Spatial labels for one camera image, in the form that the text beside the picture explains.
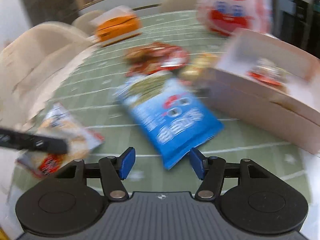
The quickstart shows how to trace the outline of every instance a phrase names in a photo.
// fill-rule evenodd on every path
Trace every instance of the snack package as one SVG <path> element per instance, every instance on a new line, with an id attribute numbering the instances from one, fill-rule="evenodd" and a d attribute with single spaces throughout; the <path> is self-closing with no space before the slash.
<path id="1" fill-rule="evenodd" d="M 202 76 L 204 70 L 213 67 L 218 60 L 219 57 L 212 53 L 201 53 L 191 64 L 180 71 L 179 78 L 184 84 L 197 86 L 197 80 Z"/>
<path id="2" fill-rule="evenodd" d="M 169 71 L 133 76 L 119 87 L 116 96 L 162 155 L 166 169 L 223 129 Z"/>
<path id="3" fill-rule="evenodd" d="M 181 68 L 189 60 L 188 52 L 183 48 L 161 42 L 131 48 L 124 58 L 132 65 L 127 77 Z"/>
<path id="4" fill-rule="evenodd" d="M 197 18 L 209 30 L 230 35 L 236 28 L 268 33 L 271 0 L 199 0 Z"/>
<path id="5" fill-rule="evenodd" d="M 40 178 L 75 159 L 84 159 L 91 150 L 104 142 L 103 136 L 84 128 L 60 103 L 53 105 L 37 133 L 66 140 L 69 150 L 63 155 L 26 151 L 19 156 L 17 162 Z"/>
<path id="6" fill-rule="evenodd" d="M 285 90 L 285 74 L 285 70 L 266 58 L 260 58 L 257 65 L 248 72 L 249 76 L 282 91 Z"/>

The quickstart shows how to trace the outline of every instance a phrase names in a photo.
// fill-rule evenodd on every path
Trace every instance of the red and white packaging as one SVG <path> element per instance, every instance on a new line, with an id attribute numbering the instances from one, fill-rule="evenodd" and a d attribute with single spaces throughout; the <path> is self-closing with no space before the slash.
<path id="1" fill-rule="evenodd" d="M 38 128 L 37 134 L 61 138 L 68 143 L 68 153 L 63 155 L 47 152 L 25 151 L 17 163 L 43 178 L 75 159 L 84 159 L 104 142 L 99 133 L 84 128 L 62 104 L 55 103 Z"/>
<path id="2" fill-rule="evenodd" d="M 199 0 L 198 20 L 209 30 L 230 35 L 236 28 L 268 33 L 271 0 Z"/>
<path id="3" fill-rule="evenodd" d="M 163 43 L 153 43 L 154 47 L 148 45 L 142 47 L 141 51 L 134 51 L 139 58 L 135 58 L 137 62 L 126 73 L 127 77 L 136 74 L 150 75 L 161 70 L 174 70 L 184 67 L 189 61 L 189 53 L 179 46 L 172 46 Z"/>

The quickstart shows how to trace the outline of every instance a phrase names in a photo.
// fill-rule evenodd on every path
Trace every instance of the cardboard box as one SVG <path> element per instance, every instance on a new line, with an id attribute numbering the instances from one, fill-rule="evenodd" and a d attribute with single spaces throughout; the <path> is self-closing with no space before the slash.
<path id="1" fill-rule="evenodd" d="M 319 153 L 320 61 L 281 40 L 246 29 L 235 32 L 225 51 L 204 75 L 212 107 Z M 247 75 L 261 57 L 290 73 L 286 93 Z"/>

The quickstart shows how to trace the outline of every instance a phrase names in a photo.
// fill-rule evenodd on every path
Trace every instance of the metal pivot screw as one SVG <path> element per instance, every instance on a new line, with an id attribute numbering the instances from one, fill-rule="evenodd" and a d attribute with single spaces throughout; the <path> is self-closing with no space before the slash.
<path id="1" fill-rule="evenodd" d="M 114 191 L 111 191 L 110 197 L 117 198 L 117 199 L 124 198 L 125 197 L 125 192 L 122 191 L 122 190 L 114 190 Z"/>
<path id="2" fill-rule="evenodd" d="M 212 198 L 213 197 L 213 192 L 210 190 L 201 190 L 198 192 L 198 196 L 200 198 Z"/>

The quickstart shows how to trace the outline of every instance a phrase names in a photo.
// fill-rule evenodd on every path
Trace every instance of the chip bag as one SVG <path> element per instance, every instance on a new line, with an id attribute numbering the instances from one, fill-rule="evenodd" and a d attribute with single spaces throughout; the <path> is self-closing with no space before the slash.
<path id="1" fill-rule="evenodd" d="M 223 129 L 223 124 L 169 71 L 132 76 L 118 88 L 116 96 L 162 155 L 168 170 L 192 147 Z"/>
<path id="2" fill-rule="evenodd" d="M 198 21 L 209 30 L 230 35 L 236 28 L 268 33 L 271 0 L 199 0 Z"/>
<path id="3" fill-rule="evenodd" d="M 201 77 L 204 75 L 204 70 L 209 67 L 214 67 L 218 60 L 219 57 L 212 53 L 200 53 L 198 57 L 193 59 L 191 64 L 180 71 L 179 78 L 185 85 L 201 87 Z"/>
<path id="4" fill-rule="evenodd" d="M 68 143 L 68 153 L 62 155 L 26 151 L 17 162 L 42 178 L 56 172 L 75 159 L 84 159 L 104 142 L 103 136 L 84 128 L 60 103 L 55 103 L 38 128 L 38 134 L 61 138 Z"/>

